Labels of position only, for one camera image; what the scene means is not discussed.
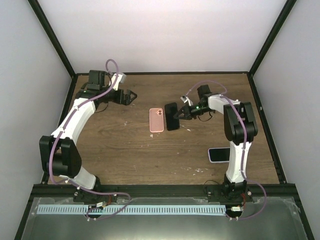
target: wooden table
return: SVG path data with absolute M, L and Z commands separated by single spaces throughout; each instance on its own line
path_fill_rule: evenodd
M 172 102 L 180 108 L 181 95 L 203 80 L 218 81 L 228 89 L 229 98 L 252 103 L 258 135 L 249 151 L 247 177 L 263 184 L 278 183 L 245 74 L 127 76 L 120 88 L 132 90 L 138 98 L 129 106 L 110 102 L 105 111 L 91 116 L 77 142 L 82 165 L 102 184 L 203 184 L 206 180 L 221 183 L 228 164 L 210 163 L 208 149 L 229 146 L 222 114 L 215 113 L 207 122 L 181 120 L 180 129 L 175 131 L 149 131 L 150 108 L 164 108 Z M 88 76 L 79 76 L 74 93 L 87 81 Z M 222 92 L 214 83 L 209 86 L 212 92 Z M 189 96 L 194 103 L 199 101 L 196 89 Z M 102 103 L 96 111 L 105 106 Z

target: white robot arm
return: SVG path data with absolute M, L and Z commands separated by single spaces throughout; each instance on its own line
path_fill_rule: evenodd
M 97 181 L 96 176 L 82 167 L 82 160 L 76 147 L 82 129 L 101 102 L 129 105 L 137 98 L 134 92 L 127 90 L 127 93 L 124 94 L 124 91 L 119 89 L 119 84 L 123 83 L 126 78 L 125 74 L 119 73 L 118 78 L 114 74 L 108 86 L 105 86 L 105 75 L 106 72 L 104 71 L 91 70 L 88 82 L 76 94 L 73 106 L 64 121 L 50 136 L 42 136 L 39 141 L 42 169 L 48 173 L 53 142 L 62 132 L 59 137 L 58 148 L 54 150 L 52 160 L 53 175 L 72 180 L 80 187 L 89 190 L 92 190 L 100 183 L 99 179 Z M 113 86 L 112 90 L 106 95 L 95 100 L 89 100 L 107 91 L 111 85 Z
M 176 118 L 182 120 L 196 119 L 197 116 L 206 112 L 215 112 L 224 115 L 224 133 L 230 142 L 229 166 L 224 177 L 222 188 L 225 195 L 230 198 L 241 194 L 246 189 L 247 182 L 242 175 L 242 154 L 244 146 L 244 131 L 239 123 L 236 113 L 230 106 L 230 103 L 220 94 L 213 94 L 208 85 L 202 85 L 197 89 L 199 103 L 193 104 L 185 95 L 181 97 L 185 103 Z M 247 139 L 245 143 L 245 152 L 243 160 L 243 173 L 246 174 L 247 157 L 254 136 L 258 134 L 258 127 L 250 102 L 240 102 L 230 100 L 245 124 Z

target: white wall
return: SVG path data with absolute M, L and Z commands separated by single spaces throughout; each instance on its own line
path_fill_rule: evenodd
M 26 0 L 0 7 L 0 239 L 14 239 L 33 184 L 39 139 L 57 126 L 70 77 Z
M 39 0 L 76 73 L 248 71 L 286 0 Z
M 320 1 L 299 0 L 254 80 L 287 180 L 320 239 Z

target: black smartphone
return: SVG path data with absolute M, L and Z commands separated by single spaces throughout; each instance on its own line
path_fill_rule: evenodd
M 230 147 L 217 147 L 208 149 L 209 161 L 212 164 L 228 163 Z
M 166 104 L 164 106 L 166 129 L 168 131 L 177 130 L 180 128 L 179 119 L 174 118 L 174 115 L 178 112 L 178 106 L 176 102 Z

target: phone case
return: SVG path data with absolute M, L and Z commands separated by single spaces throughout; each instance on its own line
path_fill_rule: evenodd
M 149 125 L 151 133 L 164 131 L 164 111 L 162 108 L 151 108 L 149 110 Z

